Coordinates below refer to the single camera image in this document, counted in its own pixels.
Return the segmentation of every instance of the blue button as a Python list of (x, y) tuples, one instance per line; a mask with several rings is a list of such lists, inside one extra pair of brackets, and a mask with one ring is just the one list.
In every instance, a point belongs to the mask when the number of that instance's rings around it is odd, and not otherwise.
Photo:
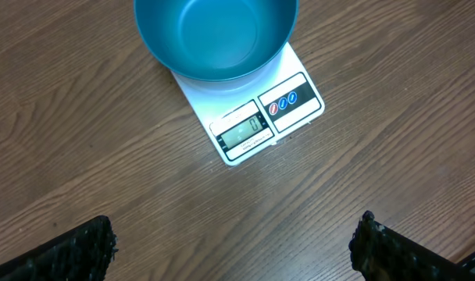
[(297, 93), (295, 92), (291, 92), (288, 96), (287, 96), (287, 102), (290, 103), (290, 105), (293, 105), (295, 102), (297, 102)]
[(279, 99), (279, 109), (283, 110), (288, 106), (288, 100), (286, 98)]

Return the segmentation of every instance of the red button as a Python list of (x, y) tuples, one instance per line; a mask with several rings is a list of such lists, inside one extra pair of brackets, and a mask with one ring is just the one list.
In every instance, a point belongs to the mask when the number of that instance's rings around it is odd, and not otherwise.
[(276, 115), (277, 111), (279, 110), (279, 106), (277, 106), (277, 103), (273, 102), (269, 106), (269, 113), (270, 115), (274, 116)]

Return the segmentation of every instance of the wood grain surface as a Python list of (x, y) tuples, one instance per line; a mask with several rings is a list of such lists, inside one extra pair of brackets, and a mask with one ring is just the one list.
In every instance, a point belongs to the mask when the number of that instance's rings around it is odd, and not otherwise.
[(355, 280), (365, 210), (475, 250), (475, 0), (301, 0), (327, 110), (226, 167), (129, 0), (0, 1), (0, 263), (96, 215), (113, 280)]

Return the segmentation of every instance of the scale label sticker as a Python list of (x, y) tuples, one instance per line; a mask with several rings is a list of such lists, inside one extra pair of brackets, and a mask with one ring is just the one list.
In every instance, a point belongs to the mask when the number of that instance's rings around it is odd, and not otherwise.
[(259, 111), (259, 108), (256, 106), (254, 101), (250, 101), (246, 105), (241, 106), (240, 108), (234, 110), (232, 113), (227, 114), (222, 119), (215, 121), (210, 124), (209, 128), (212, 131), (213, 135), (216, 137), (221, 133), (229, 130), (233, 126), (241, 123), (246, 118), (256, 114)]
[[(259, 97), (278, 132), (321, 109), (321, 103), (303, 73), (295, 74)], [(275, 114), (271, 107), (278, 107)]]
[(245, 142), (239, 144), (237, 147), (232, 148), (226, 154), (229, 160), (233, 161), (244, 153), (251, 151), (253, 148), (262, 144), (264, 141), (269, 140), (274, 134), (270, 128), (267, 128), (255, 136), (248, 138)]

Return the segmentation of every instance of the number 0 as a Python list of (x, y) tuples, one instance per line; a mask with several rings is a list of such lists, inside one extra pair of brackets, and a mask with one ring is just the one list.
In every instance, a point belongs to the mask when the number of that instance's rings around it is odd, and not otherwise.
[(256, 131), (259, 129), (259, 126), (256, 124), (255, 119), (250, 119), (250, 125), (252, 125), (253, 131)]

